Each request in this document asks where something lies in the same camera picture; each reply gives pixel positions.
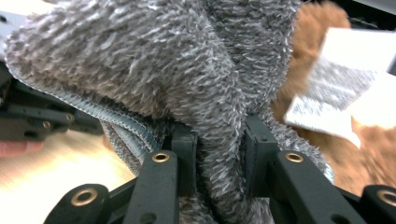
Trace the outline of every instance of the table surface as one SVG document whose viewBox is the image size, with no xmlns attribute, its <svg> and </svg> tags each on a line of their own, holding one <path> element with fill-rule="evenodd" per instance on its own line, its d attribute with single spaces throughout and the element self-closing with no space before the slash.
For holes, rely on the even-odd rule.
<svg viewBox="0 0 396 224">
<path fill-rule="evenodd" d="M 0 223 L 43 223 L 67 191 L 83 184 L 113 190 L 134 178 L 103 136 L 57 133 L 44 148 L 0 159 Z"/>
</svg>

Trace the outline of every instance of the gray towel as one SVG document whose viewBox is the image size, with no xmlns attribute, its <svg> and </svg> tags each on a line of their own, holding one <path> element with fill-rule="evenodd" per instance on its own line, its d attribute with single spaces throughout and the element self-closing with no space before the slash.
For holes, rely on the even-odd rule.
<svg viewBox="0 0 396 224">
<path fill-rule="evenodd" d="M 270 102 L 290 58 L 298 0 L 76 0 L 33 17 L 7 41 L 15 78 L 99 118 L 138 175 L 175 121 L 191 126 L 199 193 L 180 200 L 181 223 L 271 223 L 249 198 L 239 142 L 258 114 L 281 149 L 316 148 L 276 122 Z"/>
</svg>

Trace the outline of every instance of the beige surface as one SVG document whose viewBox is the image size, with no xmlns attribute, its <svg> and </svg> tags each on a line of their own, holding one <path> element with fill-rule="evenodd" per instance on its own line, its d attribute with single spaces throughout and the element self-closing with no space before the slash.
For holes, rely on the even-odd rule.
<svg viewBox="0 0 396 224">
<path fill-rule="evenodd" d="M 94 183 L 113 190 L 132 178 L 102 136 L 55 134 L 37 153 L 0 159 L 0 223 L 43 223 L 70 189 Z"/>
</svg>

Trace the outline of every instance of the brown plush toy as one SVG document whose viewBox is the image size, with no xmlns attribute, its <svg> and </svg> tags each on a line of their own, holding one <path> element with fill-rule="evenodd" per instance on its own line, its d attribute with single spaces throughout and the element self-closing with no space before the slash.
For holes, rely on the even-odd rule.
<svg viewBox="0 0 396 224">
<path fill-rule="evenodd" d="M 303 93 L 309 71 L 319 56 L 330 27 L 350 28 L 347 14 L 331 2 L 306 3 L 298 12 L 293 36 L 293 53 L 287 80 L 272 102 L 275 118 L 283 122 L 294 95 Z M 396 187 L 396 128 L 366 127 L 353 120 L 353 131 L 361 140 L 357 148 L 348 140 L 325 133 L 294 128 L 318 147 L 334 170 L 334 184 L 354 194 L 370 184 Z"/>
</svg>

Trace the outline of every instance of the gray plush cloth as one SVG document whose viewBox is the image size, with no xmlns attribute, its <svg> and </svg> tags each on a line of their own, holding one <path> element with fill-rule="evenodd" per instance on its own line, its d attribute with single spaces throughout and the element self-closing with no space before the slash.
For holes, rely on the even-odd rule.
<svg viewBox="0 0 396 224">
<path fill-rule="evenodd" d="M 259 114 L 281 149 L 316 148 L 272 117 L 286 75 L 298 0 L 77 0 L 32 18 L 7 41 L 11 73 L 99 118 L 138 174 L 174 121 L 191 126 L 199 193 L 181 223 L 271 223 L 266 199 L 246 195 L 239 143 Z"/>
</svg>

